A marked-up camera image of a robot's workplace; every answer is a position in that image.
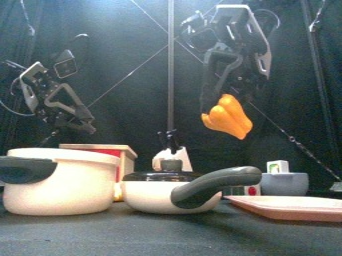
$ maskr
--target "metal pole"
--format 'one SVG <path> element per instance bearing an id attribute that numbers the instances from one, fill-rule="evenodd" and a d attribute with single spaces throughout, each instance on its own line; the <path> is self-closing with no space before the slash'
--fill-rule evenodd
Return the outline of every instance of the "metal pole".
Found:
<path id="1" fill-rule="evenodd" d="M 168 109 L 167 129 L 173 130 L 173 0 L 168 0 Z"/>

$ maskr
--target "white pot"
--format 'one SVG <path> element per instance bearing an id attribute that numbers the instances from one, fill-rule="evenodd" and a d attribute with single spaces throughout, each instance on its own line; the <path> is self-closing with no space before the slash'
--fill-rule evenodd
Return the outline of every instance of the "white pot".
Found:
<path id="1" fill-rule="evenodd" d="M 105 210 L 113 199 L 115 156 L 68 149 L 21 148 L 8 156 L 50 159 L 57 163 L 52 175 L 32 184 L 4 188 L 4 207 L 24 215 L 72 215 Z"/>

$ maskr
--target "pot handle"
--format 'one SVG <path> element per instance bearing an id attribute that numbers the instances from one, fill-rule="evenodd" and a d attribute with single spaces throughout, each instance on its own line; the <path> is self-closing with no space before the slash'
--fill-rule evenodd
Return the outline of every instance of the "pot handle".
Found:
<path id="1" fill-rule="evenodd" d="M 260 182 L 262 172 L 256 167 L 243 166 L 204 174 L 187 184 L 175 187 L 171 202 L 183 209 L 200 207 L 224 186 L 251 186 Z"/>
<path id="2" fill-rule="evenodd" d="M 50 159 L 0 156 L 0 180 L 8 184 L 30 184 L 46 179 L 57 163 Z"/>

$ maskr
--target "white saucepan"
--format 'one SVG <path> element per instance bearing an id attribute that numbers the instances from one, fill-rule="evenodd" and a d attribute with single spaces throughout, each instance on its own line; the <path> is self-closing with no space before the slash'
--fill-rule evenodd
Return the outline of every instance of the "white saucepan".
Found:
<path id="1" fill-rule="evenodd" d="M 4 207 L 24 215 L 72 215 L 112 204 L 120 159 L 95 152 L 20 148 L 0 157 Z"/>

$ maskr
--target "cooking pot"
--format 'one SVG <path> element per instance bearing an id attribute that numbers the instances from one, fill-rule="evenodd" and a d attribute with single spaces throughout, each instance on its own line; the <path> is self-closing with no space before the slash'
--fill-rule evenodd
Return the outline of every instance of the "cooking pot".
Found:
<path id="1" fill-rule="evenodd" d="M 68 149 L 20 148 L 0 158 L 4 207 L 24 215 L 72 215 L 112 204 L 115 156 Z"/>
<path id="2" fill-rule="evenodd" d="M 211 210 L 224 186 L 259 183 L 262 172 L 252 166 L 193 172 L 135 172 L 123 177 L 124 202 L 131 208 L 159 214 L 189 214 Z"/>

